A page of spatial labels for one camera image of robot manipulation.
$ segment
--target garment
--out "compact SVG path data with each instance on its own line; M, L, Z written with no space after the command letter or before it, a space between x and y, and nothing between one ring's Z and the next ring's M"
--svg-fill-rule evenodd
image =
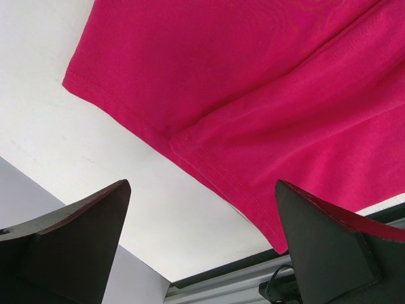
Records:
M274 185L405 192L405 2L96 0L63 85L287 249Z

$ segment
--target pink fabric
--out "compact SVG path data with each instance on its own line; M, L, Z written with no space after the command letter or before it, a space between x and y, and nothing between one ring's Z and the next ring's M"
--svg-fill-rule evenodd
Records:
M405 192L405 1L96 0L63 85L287 249L277 179Z

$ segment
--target red cloth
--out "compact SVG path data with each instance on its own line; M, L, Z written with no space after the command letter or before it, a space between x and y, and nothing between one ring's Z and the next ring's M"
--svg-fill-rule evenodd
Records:
M63 85L287 249L277 179L405 192L405 1L96 0Z

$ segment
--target white table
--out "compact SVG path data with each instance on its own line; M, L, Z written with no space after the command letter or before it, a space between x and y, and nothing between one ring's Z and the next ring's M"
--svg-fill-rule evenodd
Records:
M91 6L0 1L0 156L66 204L128 179L120 244L169 281L270 249L216 194L62 88Z

